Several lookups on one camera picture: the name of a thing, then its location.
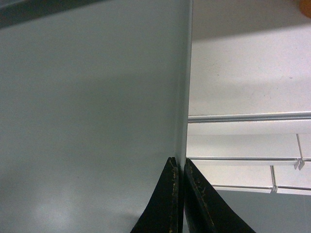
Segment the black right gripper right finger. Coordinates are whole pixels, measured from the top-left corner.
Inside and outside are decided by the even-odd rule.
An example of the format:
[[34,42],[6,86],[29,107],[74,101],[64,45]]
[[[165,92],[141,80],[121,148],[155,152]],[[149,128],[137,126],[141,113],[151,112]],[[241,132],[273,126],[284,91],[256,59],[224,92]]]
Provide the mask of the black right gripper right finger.
[[185,215],[191,233],[253,233],[207,181],[196,165],[184,167]]

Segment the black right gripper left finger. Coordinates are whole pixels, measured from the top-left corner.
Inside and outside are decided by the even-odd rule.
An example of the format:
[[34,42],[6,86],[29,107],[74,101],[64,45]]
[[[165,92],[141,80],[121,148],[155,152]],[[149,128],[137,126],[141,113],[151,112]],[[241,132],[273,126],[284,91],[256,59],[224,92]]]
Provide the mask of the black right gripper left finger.
[[133,233],[176,233],[179,220],[179,170],[169,157],[151,198],[132,228]]

